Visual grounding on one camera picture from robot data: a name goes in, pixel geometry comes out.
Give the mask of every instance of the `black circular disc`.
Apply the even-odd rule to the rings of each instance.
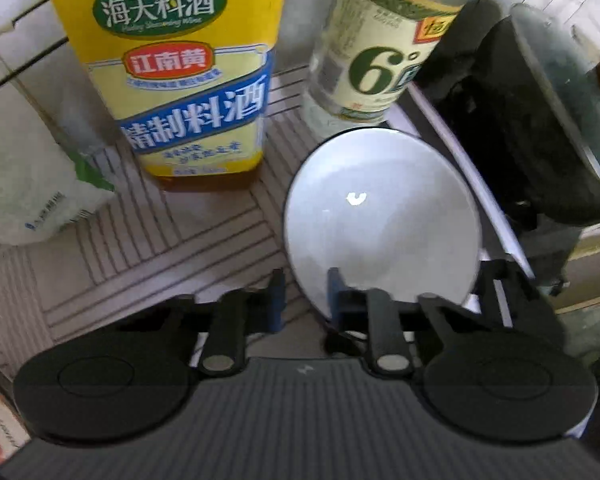
[[[91,444],[154,428],[183,404],[190,369],[151,335],[84,336],[29,360],[14,380],[18,410],[53,440]]]
[[[597,396],[595,378],[579,362],[515,332],[463,336],[427,365],[424,391],[462,430],[521,443],[566,434]]]

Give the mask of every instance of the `ribbed black surface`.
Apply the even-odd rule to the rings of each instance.
[[[376,380],[355,359],[254,358],[234,378],[203,383],[152,434],[101,449],[34,440],[0,472],[8,480],[595,480],[600,462],[574,440],[506,448],[456,434],[407,384]]]

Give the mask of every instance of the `blue banner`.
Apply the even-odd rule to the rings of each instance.
[[[118,121],[136,153],[172,148],[251,123],[267,107],[273,56],[247,76]]]

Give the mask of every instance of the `clear glass bottle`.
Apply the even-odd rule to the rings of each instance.
[[[334,0],[302,115],[317,139],[382,121],[467,0]]]

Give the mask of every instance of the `red oval badge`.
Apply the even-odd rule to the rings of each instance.
[[[138,79],[178,79],[209,70],[214,51],[206,43],[165,41],[129,50],[122,63]]]

